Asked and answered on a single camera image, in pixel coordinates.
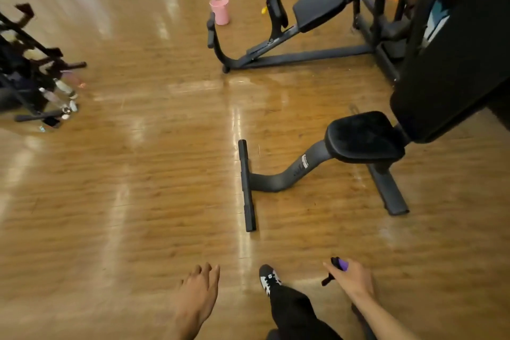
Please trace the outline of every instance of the pink cup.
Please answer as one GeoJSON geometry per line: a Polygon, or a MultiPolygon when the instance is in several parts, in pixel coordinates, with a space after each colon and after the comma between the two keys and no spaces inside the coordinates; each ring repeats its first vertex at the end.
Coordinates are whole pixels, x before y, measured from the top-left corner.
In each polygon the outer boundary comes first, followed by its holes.
{"type": "Polygon", "coordinates": [[[211,0],[209,6],[214,12],[215,22],[217,25],[225,25],[230,21],[228,11],[226,9],[228,0],[211,0]]]}

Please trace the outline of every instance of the wooden floor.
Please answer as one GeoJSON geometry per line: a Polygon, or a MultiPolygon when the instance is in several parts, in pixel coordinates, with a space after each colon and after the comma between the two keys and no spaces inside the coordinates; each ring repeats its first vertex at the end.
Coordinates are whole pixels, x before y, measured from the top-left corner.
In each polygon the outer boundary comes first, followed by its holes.
{"type": "MultiPolygon", "coordinates": [[[[207,49],[209,0],[30,2],[29,32],[86,60],[81,112],[58,131],[0,120],[0,337],[160,339],[172,288],[196,263],[220,263],[217,306],[200,339],[262,340],[273,327],[258,267],[307,293],[346,340],[349,303],[320,286],[321,262],[373,268],[383,305],[424,339],[510,332],[510,137],[487,111],[393,173],[411,207],[386,214],[364,166],[330,161],[294,188],[256,193],[244,228],[237,140],[252,169],[275,173],[360,111],[391,117],[371,56],[221,73],[207,49]]],[[[291,16],[297,0],[283,0],[291,16]]],[[[238,57],[267,39],[264,0],[230,0],[218,29],[238,57]]],[[[279,51],[359,44],[350,8],[279,51]]]]}

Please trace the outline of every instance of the black and white sneaker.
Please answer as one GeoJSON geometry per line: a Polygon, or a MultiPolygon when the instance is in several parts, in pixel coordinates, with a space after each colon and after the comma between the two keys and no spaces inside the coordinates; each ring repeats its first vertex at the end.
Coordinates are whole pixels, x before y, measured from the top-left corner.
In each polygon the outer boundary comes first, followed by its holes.
{"type": "Polygon", "coordinates": [[[268,296],[271,293],[271,288],[272,287],[275,287],[276,285],[281,285],[282,284],[282,282],[278,278],[277,273],[269,265],[262,265],[262,266],[260,266],[260,270],[258,271],[258,275],[260,277],[260,283],[262,284],[262,287],[264,288],[264,290],[266,291],[268,296]]]}

